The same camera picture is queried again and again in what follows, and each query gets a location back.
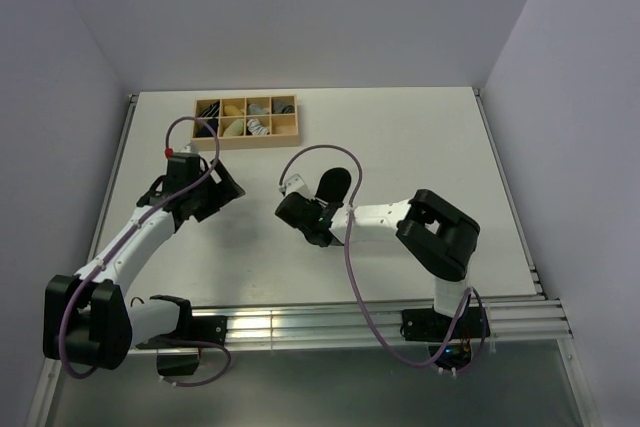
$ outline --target white wall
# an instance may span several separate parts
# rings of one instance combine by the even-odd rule
[[[484,92],[607,425],[640,418],[640,0],[529,0]]]
[[[74,0],[127,87],[483,85],[526,0]]]
[[[0,425],[42,368],[44,289],[86,261],[125,96],[70,0],[0,0]]]

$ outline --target metal frame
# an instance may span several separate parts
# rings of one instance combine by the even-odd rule
[[[571,339],[571,330],[559,300],[489,301],[493,342]],[[407,345],[400,335],[401,311],[430,308],[433,302],[372,302],[368,308],[380,332],[391,345]],[[225,346],[232,351],[304,350],[376,347],[355,303],[299,307],[199,308],[194,316],[225,315]],[[191,353],[196,349],[132,349],[129,355]]]
[[[599,426],[601,424],[595,409],[595,403],[589,393],[586,378],[575,355],[573,336],[562,308],[562,303],[559,300],[547,300],[544,295],[524,238],[522,225],[504,175],[500,157],[491,135],[478,89],[474,89],[474,95],[538,293],[538,295],[528,297],[484,299],[489,307],[488,313],[493,331],[490,339],[491,350],[495,351],[495,342],[557,340],[583,425]],[[104,218],[111,200],[113,185],[133,120],[137,98],[137,95],[131,95],[129,99],[125,125],[120,137],[88,260],[91,260],[96,254]],[[406,345],[400,335],[400,312],[403,309],[425,308],[432,305],[430,301],[416,300],[372,302],[368,307],[374,321],[388,342],[397,346]],[[355,303],[250,308],[196,308],[194,309],[194,315],[228,316],[226,346],[232,351],[355,348],[378,345],[368,330]],[[192,351],[192,349],[146,351],[132,349],[130,355],[187,354]],[[27,426],[45,426],[56,388],[59,385],[60,372],[60,362],[50,359],[45,360],[27,419]]]

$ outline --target wooden compartment box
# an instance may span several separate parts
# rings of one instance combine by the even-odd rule
[[[221,149],[300,145],[295,95],[197,100],[194,116],[215,129]],[[216,148],[209,131],[197,123],[191,142],[200,151]]]

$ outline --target white table surface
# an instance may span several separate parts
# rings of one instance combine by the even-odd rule
[[[438,193],[481,226],[470,281],[483,296],[535,294],[529,266],[471,88],[296,89],[143,92],[114,185],[100,248],[131,216],[138,198],[166,169],[167,126],[191,115],[205,98],[296,94],[303,145],[223,151],[221,159],[247,195],[198,224],[191,220],[166,242],[127,294],[170,294],[193,305],[260,305],[353,301],[342,249],[309,245],[275,217],[278,177],[303,146],[333,143],[362,162],[357,204],[390,203],[420,188]],[[172,145],[189,141],[178,126]],[[212,152],[205,152],[210,159]],[[291,173],[315,188],[322,173],[346,156],[315,151]],[[399,243],[353,246],[365,299],[433,298],[432,276]]]

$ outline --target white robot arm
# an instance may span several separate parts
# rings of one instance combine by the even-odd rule
[[[314,196],[293,175],[280,189],[285,198],[276,215],[314,245],[343,245],[349,217],[343,199],[350,183],[348,171],[331,169]],[[468,287],[467,266],[480,233],[477,222],[427,190],[400,202],[354,207],[354,218],[351,242],[402,242],[435,277],[435,311],[454,316]]]
[[[144,305],[127,308],[124,297],[153,253],[185,221],[191,217],[202,221],[245,194],[221,162],[214,167],[219,181],[206,175],[208,170],[204,159],[190,148],[171,152],[166,174],[138,200],[131,219],[109,245],[74,275],[56,275],[49,282],[43,336],[46,357],[60,358],[64,336],[70,362],[115,369],[132,345],[158,335],[193,340],[188,300],[154,296]],[[181,194],[186,187],[188,191]],[[71,302],[74,294],[75,303]],[[61,328],[65,317],[66,330]]]

